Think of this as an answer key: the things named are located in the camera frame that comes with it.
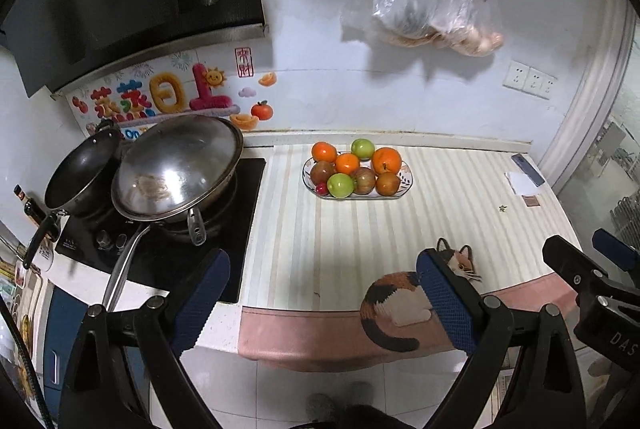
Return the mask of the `black gas stove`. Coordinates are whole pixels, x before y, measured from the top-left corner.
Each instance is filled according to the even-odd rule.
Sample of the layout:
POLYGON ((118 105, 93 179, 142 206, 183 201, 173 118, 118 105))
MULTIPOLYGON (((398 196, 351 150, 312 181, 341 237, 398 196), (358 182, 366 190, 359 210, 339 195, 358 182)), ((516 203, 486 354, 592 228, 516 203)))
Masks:
MULTIPOLYGON (((171 291, 208 253, 221 249, 229 256, 230 276, 220 300, 225 303, 238 301, 250 228, 265 168, 266 161, 262 158, 239 160, 224 192, 212 204, 200 208, 200 219, 195 223, 200 244, 193 241, 191 224, 186 220, 154 223, 134 249, 129 281, 171 291)), ((110 274, 120 252, 137 233, 138 227, 138 223, 125 219, 115 209, 91 221, 70 217, 55 251, 110 274)))

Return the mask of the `blue cabinet door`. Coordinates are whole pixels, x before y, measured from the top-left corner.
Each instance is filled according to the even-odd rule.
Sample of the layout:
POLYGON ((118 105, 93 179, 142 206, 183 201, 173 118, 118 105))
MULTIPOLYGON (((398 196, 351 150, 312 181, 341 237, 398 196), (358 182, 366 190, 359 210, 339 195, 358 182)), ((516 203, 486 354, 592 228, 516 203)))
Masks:
MULTIPOLYGON (((53 287, 43 346, 44 399, 54 421, 58 420, 63 380, 78 328, 88 305, 53 287)), ((150 382, 145 376, 138 348, 126 347, 127 361, 142 405, 149 409, 150 382)))

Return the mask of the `small brown card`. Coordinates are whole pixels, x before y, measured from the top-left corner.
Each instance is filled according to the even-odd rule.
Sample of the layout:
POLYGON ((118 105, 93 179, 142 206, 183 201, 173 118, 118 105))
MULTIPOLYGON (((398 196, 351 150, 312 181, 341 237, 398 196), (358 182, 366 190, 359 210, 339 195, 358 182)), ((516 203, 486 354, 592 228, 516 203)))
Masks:
POLYGON ((540 203, 536 196, 523 196, 523 201, 527 207, 539 207, 540 203))

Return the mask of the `white paper sheet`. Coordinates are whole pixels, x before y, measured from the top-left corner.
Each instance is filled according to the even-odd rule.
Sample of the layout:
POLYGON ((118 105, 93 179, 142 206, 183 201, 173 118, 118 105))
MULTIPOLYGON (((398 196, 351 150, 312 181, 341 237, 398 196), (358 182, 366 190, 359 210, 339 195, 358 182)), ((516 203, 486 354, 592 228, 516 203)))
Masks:
POLYGON ((539 193, 539 188, 523 172, 509 171, 504 174, 508 180, 512 191, 518 196, 535 196, 539 193))

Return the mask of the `steel wok with lid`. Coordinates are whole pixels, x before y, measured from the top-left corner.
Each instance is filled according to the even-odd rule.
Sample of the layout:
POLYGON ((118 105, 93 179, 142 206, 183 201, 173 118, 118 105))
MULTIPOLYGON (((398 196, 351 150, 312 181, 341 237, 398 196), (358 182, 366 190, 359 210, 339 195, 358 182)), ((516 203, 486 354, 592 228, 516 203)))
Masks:
POLYGON ((200 208, 224 192, 243 151, 241 130, 229 120, 203 115, 165 119, 132 142, 112 182, 116 212, 139 224, 108 279, 102 305, 115 310, 127 282, 134 249, 154 223, 186 220, 192 239, 200 208))

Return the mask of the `dark smartphone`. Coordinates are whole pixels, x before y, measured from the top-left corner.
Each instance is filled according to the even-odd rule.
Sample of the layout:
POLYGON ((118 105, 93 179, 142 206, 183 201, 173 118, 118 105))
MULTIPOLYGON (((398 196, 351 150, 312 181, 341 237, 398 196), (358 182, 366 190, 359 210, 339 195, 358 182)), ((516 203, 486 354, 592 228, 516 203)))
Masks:
POLYGON ((514 164, 524 172, 530 181, 533 182, 533 185, 536 186, 536 188, 539 188, 539 186, 542 186, 544 182, 546 182, 546 180, 542 178, 542 175, 522 154, 518 153, 512 155, 511 160, 513 160, 514 164))

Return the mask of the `black frying pan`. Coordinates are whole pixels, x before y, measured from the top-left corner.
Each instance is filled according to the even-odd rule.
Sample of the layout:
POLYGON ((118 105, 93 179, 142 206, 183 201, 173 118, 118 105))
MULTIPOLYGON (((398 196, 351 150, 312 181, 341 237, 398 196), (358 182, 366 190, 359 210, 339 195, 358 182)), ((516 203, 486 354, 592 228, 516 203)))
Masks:
POLYGON ((38 248, 58 218, 85 218, 111 203, 111 185, 122 155, 122 135, 112 119, 103 119, 96 132, 73 149, 55 169, 44 193, 49 209, 30 241, 23 267, 32 266, 38 248))

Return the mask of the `dark sauce bottle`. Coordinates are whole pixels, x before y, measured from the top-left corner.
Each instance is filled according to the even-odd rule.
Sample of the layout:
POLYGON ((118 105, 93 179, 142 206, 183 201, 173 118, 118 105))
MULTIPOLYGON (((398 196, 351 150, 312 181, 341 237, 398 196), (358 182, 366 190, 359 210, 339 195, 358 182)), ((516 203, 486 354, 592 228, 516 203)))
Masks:
POLYGON ((38 203, 30 196, 28 196, 22 187, 17 184, 13 189, 16 197, 21 201, 23 206, 23 212, 27 217, 32 220, 37 227, 40 226, 42 221, 46 219, 47 214, 42 210, 38 203))

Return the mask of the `striped cat table mat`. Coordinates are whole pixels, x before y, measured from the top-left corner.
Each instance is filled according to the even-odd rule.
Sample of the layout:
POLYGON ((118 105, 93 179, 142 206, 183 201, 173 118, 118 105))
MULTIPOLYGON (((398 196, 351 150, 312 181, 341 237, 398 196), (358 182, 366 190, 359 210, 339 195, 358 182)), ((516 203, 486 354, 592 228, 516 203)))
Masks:
POLYGON ((405 148, 411 189, 397 200, 324 200, 303 181, 306 145, 267 157, 242 279, 242 357, 295 371, 347 371, 393 361, 361 328, 379 277, 410 271, 439 238, 470 246, 480 293, 514 309, 572 313, 575 295, 542 260, 544 241, 576 235, 549 186, 528 206, 512 190, 509 154, 405 148))

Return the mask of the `small red cherry tomato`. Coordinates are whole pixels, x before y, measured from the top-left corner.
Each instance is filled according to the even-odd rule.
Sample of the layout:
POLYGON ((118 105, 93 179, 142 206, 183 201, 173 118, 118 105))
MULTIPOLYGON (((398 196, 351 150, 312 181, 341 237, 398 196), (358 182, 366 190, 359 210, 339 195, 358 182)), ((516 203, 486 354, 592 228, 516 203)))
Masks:
POLYGON ((316 194, 319 196, 329 195, 329 189, 328 189, 328 186, 326 185, 326 182, 319 183, 314 190, 316 191, 316 194))

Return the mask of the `brown red fruit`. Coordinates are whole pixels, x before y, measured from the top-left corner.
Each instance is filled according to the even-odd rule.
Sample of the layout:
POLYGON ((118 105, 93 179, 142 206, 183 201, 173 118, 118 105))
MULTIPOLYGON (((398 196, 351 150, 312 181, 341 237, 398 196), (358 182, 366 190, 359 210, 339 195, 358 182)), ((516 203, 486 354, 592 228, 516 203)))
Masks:
POLYGON ((309 178, 314 186, 326 183, 336 172, 335 166, 326 160, 319 160, 312 166, 309 178))

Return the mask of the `green apple at front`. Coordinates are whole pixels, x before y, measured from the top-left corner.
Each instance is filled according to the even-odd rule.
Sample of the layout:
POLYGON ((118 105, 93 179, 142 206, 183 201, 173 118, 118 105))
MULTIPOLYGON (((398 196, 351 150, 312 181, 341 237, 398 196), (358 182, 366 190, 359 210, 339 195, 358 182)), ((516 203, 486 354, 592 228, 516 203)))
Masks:
POLYGON ((355 184, 351 176, 337 172, 326 181, 326 187, 332 197, 344 200, 354 193, 355 184))

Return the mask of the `patterned white fruit plate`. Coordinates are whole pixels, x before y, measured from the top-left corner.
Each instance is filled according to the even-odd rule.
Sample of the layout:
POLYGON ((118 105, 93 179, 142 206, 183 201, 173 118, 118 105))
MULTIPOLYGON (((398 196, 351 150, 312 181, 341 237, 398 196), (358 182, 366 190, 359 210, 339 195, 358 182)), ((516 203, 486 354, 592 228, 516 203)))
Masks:
POLYGON ((379 174, 371 162, 360 162, 352 172, 338 171, 328 162, 309 158, 302 168, 304 186, 314 195, 330 201, 396 200, 413 186, 413 173, 402 162, 397 172, 379 174))

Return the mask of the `orange tomato at end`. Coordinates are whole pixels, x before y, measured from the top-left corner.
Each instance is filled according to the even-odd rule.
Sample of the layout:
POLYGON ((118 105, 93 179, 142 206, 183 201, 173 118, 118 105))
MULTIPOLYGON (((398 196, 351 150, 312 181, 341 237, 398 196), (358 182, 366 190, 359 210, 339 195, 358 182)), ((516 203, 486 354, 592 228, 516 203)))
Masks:
POLYGON ((337 157, 337 150, 328 142, 317 142, 312 145, 311 156, 315 162, 333 164, 337 157))

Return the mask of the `small orange tangerine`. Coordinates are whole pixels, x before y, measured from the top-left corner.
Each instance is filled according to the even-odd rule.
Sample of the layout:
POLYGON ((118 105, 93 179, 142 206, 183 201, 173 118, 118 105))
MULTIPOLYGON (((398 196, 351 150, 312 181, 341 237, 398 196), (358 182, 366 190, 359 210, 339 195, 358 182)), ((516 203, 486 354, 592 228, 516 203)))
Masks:
POLYGON ((338 154, 335 158, 334 166, 340 174, 351 175, 360 168, 360 159, 352 153, 338 154))

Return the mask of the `reddish green apple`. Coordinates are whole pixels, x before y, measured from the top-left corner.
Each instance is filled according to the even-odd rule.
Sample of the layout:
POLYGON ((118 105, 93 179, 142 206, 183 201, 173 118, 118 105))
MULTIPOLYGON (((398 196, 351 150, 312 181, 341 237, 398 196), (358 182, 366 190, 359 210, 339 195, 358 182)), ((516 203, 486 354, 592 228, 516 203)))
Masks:
POLYGON ((356 195, 368 195, 375 189, 375 172, 368 167, 360 167, 352 173, 352 182, 356 195))

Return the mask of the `dark orange front fruit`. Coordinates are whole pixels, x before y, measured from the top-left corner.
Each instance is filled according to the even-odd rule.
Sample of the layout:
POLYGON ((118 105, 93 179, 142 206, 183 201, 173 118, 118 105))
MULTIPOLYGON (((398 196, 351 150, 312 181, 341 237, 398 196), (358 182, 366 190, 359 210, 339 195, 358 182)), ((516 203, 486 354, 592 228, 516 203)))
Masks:
POLYGON ((399 190, 399 186, 400 179, 393 172, 384 172, 384 174, 378 175, 375 183, 376 192, 381 196, 395 195, 399 190))

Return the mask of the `large orange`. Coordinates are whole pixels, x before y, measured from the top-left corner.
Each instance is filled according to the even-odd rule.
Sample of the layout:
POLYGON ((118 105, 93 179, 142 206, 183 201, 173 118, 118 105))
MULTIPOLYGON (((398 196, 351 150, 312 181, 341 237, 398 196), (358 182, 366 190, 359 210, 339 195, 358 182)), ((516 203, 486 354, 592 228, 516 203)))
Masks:
POLYGON ((377 175, 397 175, 401 165, 401 156, 393 148, 379 148, 371 157, 371 167, 377 175))

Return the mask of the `green apple at back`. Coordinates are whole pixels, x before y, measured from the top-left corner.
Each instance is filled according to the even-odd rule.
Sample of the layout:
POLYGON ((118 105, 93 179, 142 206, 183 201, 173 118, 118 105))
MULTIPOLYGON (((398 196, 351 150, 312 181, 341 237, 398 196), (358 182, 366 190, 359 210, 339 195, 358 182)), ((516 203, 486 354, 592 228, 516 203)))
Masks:
POLYGON ((370 160, 375 152, 375 145, 368 139, 359 138, 352 141, 350 152, 352 152, 358 160, 370 160))

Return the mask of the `plastic bag with eggs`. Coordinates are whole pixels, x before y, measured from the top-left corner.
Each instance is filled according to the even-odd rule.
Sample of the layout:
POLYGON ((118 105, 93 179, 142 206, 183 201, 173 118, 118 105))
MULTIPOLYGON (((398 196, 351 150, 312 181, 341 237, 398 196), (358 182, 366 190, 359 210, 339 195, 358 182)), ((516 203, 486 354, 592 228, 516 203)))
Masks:
POLYGON ((432 44, 462 56, 490 56, 504 44, 491 5, 492 0, 436 0, 430 17, 432 44))

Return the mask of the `white wall socket panel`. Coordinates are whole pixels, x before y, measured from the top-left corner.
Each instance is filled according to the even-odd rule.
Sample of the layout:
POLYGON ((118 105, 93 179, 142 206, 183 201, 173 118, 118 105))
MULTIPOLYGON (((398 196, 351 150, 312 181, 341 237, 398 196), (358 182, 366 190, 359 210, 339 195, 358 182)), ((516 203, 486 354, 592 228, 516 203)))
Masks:
POLYGON ((538 71, 524 63, 512 60, 502 85, 530 96, 550 100, 558 78, 538 71))

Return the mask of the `colourful wall sticker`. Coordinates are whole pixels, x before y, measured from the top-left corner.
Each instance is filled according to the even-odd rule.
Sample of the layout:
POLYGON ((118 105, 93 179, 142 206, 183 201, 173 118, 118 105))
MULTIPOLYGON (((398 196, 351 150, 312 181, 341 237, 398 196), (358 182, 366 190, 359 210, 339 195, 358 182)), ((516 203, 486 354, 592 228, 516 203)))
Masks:
POLYGON ((274 114, 276 70, 261 42, 179 51, 121 68, 66 93, 84 134, 111 119, 135 138, 171 116, 203 115, 254 130, 274 114))

